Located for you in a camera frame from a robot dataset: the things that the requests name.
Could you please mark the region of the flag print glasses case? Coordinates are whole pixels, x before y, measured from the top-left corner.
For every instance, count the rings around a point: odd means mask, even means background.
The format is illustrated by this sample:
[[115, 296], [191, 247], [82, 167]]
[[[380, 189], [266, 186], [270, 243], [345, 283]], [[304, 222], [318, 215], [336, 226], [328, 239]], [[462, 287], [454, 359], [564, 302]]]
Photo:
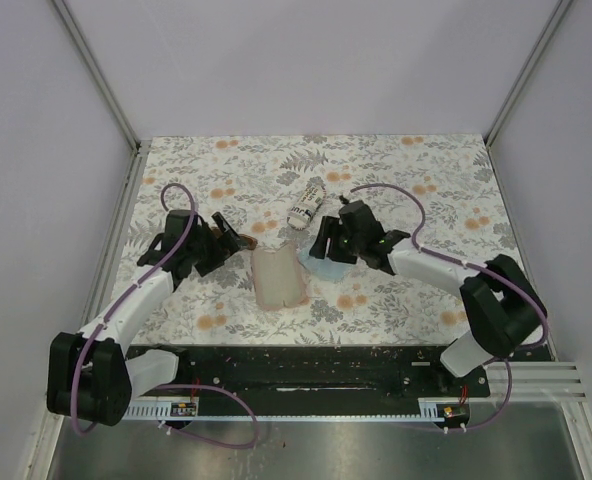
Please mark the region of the flag print glasses case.
[[304, 230], [314, 219], [327, 196], [323, 181], [310, 181], [287, 212], [287, 225]]

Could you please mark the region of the light blue cleaning cloth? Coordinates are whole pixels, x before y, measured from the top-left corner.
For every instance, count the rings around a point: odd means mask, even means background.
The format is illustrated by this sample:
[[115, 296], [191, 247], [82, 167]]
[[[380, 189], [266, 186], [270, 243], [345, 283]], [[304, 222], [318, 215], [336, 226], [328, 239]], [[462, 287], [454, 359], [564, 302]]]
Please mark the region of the light blue cleaning cloth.
[[297, 254], [302, 267], [312, 276], [328, 282], [339, 282], [351, 267], [350, 264], [334, 262], [325, 259], [317, 259], [309, 255], [308, 249], [303, 249]]

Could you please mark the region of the pink glasses case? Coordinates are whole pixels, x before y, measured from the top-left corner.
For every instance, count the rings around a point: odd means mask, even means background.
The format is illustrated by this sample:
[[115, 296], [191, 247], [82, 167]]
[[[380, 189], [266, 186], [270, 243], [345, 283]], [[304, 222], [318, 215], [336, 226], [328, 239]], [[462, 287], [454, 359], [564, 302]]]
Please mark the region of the pink glasses case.
[[251, 270], [256, 302], [262, 310], [295, 308], [307, 298], [294, 244], [285, 243], [277, 250], [255, 249]]

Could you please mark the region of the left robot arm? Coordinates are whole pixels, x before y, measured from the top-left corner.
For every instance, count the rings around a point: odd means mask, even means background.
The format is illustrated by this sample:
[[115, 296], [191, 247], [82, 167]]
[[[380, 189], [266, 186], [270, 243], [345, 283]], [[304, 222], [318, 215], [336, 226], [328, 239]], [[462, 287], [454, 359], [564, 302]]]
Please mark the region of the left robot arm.
[[61, 332], [52, 340], [47, 410], [74, 424], [114, 426], [132, 400], [159, 385], [172, 395], [188, 391], [193, 372], [177, 355], [153, 349], [128, 358], [129, 347], [191, 274], [204, 277], [255, 246], [254, 238], [237, 233], [220, 213], [206, 222], [190, 210], [170, 211], [118, 298], [78, 332]]

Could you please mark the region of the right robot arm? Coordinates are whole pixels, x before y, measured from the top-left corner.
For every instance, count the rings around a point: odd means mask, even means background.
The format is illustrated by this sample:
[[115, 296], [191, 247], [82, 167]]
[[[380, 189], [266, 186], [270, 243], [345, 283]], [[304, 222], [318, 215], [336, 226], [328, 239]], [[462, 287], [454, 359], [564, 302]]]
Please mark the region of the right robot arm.
[[469, 330], [441, 354], [431, 371], [433, 388], [456, 394], [474, 369], [510, 357], [535, 330], [546, 328], [547, 311], [517, 263], [499, 255], [475, 265], [417, 247], [411, 235], [383, 229], [380, 222], [356, 223], [325, 216], [310, 255], [321, 260], [367, 266], [392, 276], [429, 284], [460, 298]]

